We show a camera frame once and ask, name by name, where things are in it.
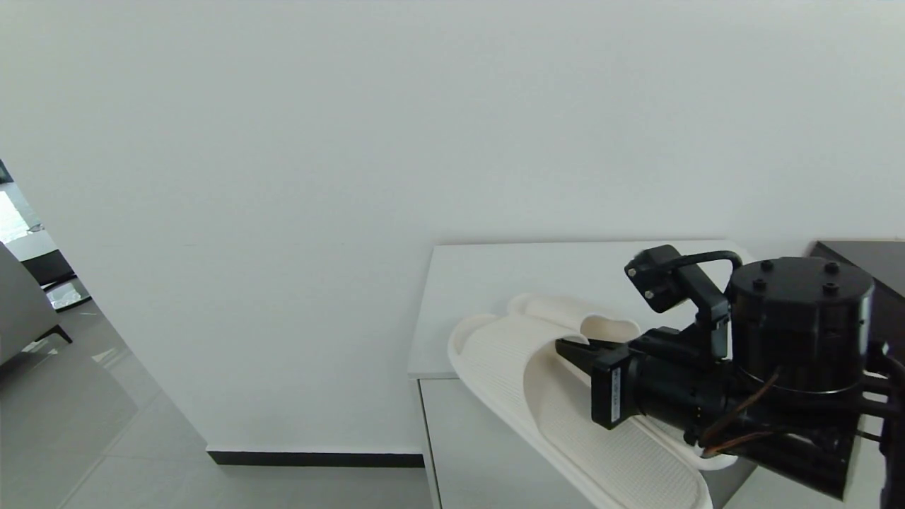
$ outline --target chair leg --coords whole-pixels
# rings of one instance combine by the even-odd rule
[[[72,343],[72,338],[69,337],[69,334],[67,334],[66,331],[64,331],[60,325],[57,325],[56,327],[52,328],[51,334],[60,334],[60,337],[65,339],[67,343]]]

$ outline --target black baseboard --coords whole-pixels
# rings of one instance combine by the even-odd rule
[[[218,465],[424,468],[424,457],[417,454],[261,453],[246,451],[207,451],[207,454]]]

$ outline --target white wall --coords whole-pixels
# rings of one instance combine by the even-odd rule
[[[905,235],[903,26],[892,3],[4,4],[0,155],[212,448],[415,451],[435,244]]]

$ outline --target label sticker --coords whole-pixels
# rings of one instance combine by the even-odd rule
[[[610,422],[615,422],[619,420],[622,411],[622,402],[619,400],[622,397],[622,368],[613,370],[613,383],[610,386],[613,388],[610,397]]]

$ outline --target cabinet door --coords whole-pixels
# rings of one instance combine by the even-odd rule
[[[421,380],[443,509],[592,509],[457,379]]]

